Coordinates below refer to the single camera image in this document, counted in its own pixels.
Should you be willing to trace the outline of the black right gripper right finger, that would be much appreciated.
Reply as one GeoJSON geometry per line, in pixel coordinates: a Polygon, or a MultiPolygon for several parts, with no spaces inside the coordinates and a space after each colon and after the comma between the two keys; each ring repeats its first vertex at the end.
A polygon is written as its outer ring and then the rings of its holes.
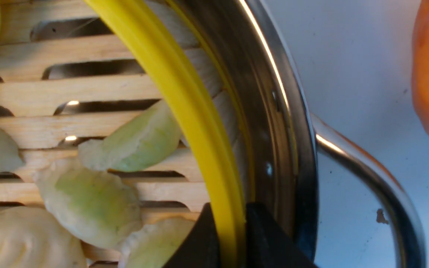
{"type": "Polygon", "coordinates": [[[247,268],[316,268],[281,229],[266,206],[249,202],[247,216],[247,268]]]}

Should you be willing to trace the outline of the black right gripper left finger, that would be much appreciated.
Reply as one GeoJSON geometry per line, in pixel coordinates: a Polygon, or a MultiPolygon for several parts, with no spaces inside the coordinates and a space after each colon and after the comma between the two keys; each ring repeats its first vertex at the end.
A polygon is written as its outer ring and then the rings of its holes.
{"type": "Polygon", "coordinates": [[[219,268],[219,239],[211,204],[204,204],[192,230],[164,268],[219,268]]]}

